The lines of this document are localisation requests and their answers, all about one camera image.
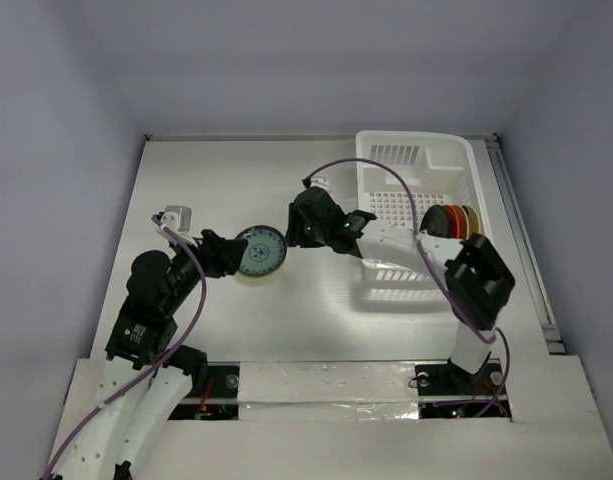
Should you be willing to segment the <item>beige plate with characters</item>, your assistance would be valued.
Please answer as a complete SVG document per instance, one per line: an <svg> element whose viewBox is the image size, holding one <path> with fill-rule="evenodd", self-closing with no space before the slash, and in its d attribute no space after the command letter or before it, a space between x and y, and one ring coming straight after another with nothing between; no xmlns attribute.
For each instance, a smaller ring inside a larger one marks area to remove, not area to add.
<svg viewBox="0 0 613 480"><path fill-rule="evenodd" d="M461 209L464 211L465 214L465 219L466 219L466 223L467 223L467 227L465 228L465 238L469 239L473 234L470 231L470 225L469 225L469 217L468 217L468 205L462 205Z"/></svg>

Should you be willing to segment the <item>blue white patterned plate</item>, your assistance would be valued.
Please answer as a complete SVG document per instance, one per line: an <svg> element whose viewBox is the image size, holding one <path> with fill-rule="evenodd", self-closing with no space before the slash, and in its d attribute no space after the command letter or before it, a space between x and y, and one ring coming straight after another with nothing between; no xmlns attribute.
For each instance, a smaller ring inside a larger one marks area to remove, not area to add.
<svg viewBox="0 0 613 480"><path fill-rule="evenodd" d="M239 273L260 278L277 271L287 256L285 236L268 225L254 225L241 231L237 240L246 240L247 247L242 256Z"/></svg>

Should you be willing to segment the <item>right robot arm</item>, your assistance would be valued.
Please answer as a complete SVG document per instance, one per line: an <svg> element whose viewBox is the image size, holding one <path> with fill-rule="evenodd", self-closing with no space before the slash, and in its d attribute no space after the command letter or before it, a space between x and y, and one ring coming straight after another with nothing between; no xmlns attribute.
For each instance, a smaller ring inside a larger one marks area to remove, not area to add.
<svg viewBox="0 0 613 480"><path fill-rule="evenodd" d="M290 247L328 247L429 275L459 321L447 361L448 384L468 392L482 381L498 315L515 287L486 236L450 239L395 227L369 212L346 213L326 190L310 187L289 204L286 241Z"/></svg>

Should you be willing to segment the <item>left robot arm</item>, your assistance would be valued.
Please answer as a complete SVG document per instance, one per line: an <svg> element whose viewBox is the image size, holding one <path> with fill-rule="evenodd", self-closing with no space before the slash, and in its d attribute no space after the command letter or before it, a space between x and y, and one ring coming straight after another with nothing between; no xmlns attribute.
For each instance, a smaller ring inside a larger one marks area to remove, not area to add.
<svg viewBox="0 0 613 480"><path fill-rule="evenodd" d="M212 386L206 353L175 335L174 315L196 286L235 274L248 243L211 230L190 240L162 231L175 254L151 250L133 261L93 408L58 447L46 479L135 478L180 401Z"/></svg>

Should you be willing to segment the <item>orange plate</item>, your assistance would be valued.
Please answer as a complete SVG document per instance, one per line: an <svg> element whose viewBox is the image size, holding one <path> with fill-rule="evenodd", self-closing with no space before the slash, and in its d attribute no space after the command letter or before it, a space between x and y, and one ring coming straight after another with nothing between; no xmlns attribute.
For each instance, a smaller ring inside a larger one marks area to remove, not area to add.
<svg viewBox="0 0 613 480"><path fill-rule="evenodd" d="M467 217L464 210L457 205L444 205L443 208L449 219L450 237L465 240L467 237Z"/></svg>

